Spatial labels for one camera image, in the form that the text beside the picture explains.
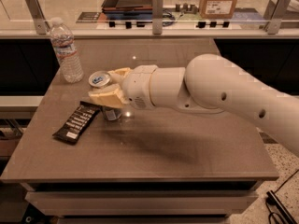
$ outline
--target cable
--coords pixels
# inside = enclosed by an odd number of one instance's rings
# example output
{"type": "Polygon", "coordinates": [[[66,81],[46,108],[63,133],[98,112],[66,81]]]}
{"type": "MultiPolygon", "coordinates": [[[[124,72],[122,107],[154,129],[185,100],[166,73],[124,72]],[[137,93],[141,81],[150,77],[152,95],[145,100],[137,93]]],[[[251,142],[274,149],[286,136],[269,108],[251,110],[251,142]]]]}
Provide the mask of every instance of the cable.
{"type": "Polygon", "coordinates": [[[183,12],[180,13],[179,17],[176,19],[176,17],[170,12],[168,11],[167,9],[165,9],[163,11],[163,18],[167,18],[169,19],[170,21],[163,21],[163,27],[166,27],[166,26],[171,26],[173,24],[175,24],[176,22],[178,22],[178,20],[184,15],[183,12]]]}
{"type": "Polygon", "coordinates": [[[276,191],[274,191],[274,193],[277,193],[291,178],[293,178],[297,173],[299,172],[299,169],[297,169],[292,175],[290,175],[288,177],[287,180],[285,180],[279,187],[276,191]]]}
{"type": "MultiPolygon", "coordinates": [[[[275,196],[275,193],[277,193],[291,178],[293,178],[297,173],[299,172],[299,169],[297,169],[292,175],[290,175],[279,187],[276,191],[272,192],[272,196],[275,196]]],[[[280,212],[281,211],[284,211],[284,213],[282,213],[284,215],[285,218],[290,218],[292,219],[292,216],[291,215],[288,215],[286,216],[286,213],[288,213],[288,211],[285,209],[285,207],[283,206],[283,204],[279,201],[279,199],[276,197],[277,199],[277,202],[279,202],[280,206],[280,209],[281,209],[281,206],[284,208],[284,210],[279,210],[280,212]]],[[[271,211],[270,207],[269,207],[269,204],[270,205],[276,205],[276,203],[271,203],[273,202],[274,200],[273,199],[270,199],[270,196],[265,200],[265,205],[269,211],[269,216],[268,216],[268,221],[269,221],[269,224],[272,224],[272,220],[274,220],[274,224],[279,224],[279,223],[282,223],[282,224],[287,224],[287,222],[285,222],[285,219],[284,217],[277,213],[277,212],[273,212],[271,211]]]]}

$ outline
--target soda can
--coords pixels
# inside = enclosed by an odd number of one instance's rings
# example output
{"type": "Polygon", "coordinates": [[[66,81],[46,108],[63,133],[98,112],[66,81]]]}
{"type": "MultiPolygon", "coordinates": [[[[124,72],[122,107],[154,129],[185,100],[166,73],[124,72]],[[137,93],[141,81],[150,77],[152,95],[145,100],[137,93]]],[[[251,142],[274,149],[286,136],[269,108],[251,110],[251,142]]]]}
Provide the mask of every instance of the soda can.
{"type": "Polygon", "coordinates": [[[94,72],[89,78],[90,85],[96,89],[103,89],[104,87],[111,84],[111,82],[111,75],[106,71],[94,72]]]}
{"type": "MultiPolygon", "coordinates": [[[[103,89],[112,83],[110,73],[106,71],[94,72],[90,78],[89,83],[93,89],[103,89]]],[[[105,120],[113,121],[121,117],[121,109],[102,105],[102,113],[105,120]]]]}

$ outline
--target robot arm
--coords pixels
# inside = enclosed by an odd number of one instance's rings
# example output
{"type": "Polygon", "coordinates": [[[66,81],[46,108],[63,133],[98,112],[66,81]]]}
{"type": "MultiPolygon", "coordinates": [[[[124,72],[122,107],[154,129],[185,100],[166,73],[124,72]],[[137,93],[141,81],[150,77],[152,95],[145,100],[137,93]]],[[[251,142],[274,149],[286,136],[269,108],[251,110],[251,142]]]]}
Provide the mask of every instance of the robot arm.
{"type": "Polygon", "coordinates": [[[299,100],[220,56],[198,56],[186,68],[138,66],[121,87],[124,99],[137,109],[163,106],[205,116],[236,114],[299,157],[299,100]]]}

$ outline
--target water bottle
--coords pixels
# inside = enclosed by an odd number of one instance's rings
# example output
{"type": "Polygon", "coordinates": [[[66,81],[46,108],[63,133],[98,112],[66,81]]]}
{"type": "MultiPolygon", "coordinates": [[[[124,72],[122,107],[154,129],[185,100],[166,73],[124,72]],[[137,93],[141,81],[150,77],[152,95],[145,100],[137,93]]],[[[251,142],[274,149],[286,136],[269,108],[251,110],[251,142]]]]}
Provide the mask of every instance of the water bottle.
{"type": "Polygon", "coordinates": [[[79,82],[83,79],[84,73],[74,44],[74,35],[64,25],[61,18],[53,18],[51,21],[50,40],[61,67],[61,72],[67,82],[79,82]]]}

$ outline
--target metal post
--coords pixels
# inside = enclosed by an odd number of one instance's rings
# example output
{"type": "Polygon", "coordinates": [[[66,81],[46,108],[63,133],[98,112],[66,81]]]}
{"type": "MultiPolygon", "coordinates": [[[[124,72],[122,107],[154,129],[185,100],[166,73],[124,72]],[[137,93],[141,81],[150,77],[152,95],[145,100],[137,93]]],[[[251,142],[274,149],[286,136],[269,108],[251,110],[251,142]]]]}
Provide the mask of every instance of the metal post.
{"type": "Polygon", "coordinates": [[[290,2],[291,0],[278,0],[272,15],[268,14],[268,18],[271,21],[267,23],[264,29],[269,35],[274,35],[278,33],[283,15],[285,14],[290,2]]]}
{"type": "Polygon", "coordinates": [[[23,129],[15,119],[4,119],[9,128],[14,132],[16,137],[22,137],[23,129]]]}
{"type": "Polygon", "coordinates": [[[152,0],[152,33],[161,35],[163,31],[163,0],[152,0]]]}
{"type": "Polygon", "coordinates": [[[25,0],[35,23],[36,32],[44,35],[50,29],[38,0],[25,0]]]}

